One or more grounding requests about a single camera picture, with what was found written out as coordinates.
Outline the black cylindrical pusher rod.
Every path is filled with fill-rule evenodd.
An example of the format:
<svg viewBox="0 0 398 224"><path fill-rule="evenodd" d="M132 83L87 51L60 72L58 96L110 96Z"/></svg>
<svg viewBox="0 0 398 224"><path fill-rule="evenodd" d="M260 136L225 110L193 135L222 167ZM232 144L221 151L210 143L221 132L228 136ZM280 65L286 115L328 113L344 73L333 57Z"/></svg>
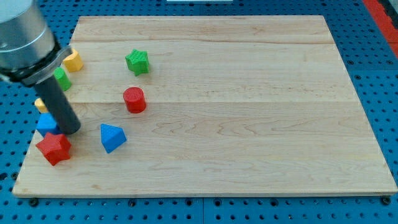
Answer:
<svg viewBox="0 0 398 224"><path fill-rule="evenodd" d="M34 88L63 134L74 134L81 128L80 120L54 76L39 80Z"/></svg>

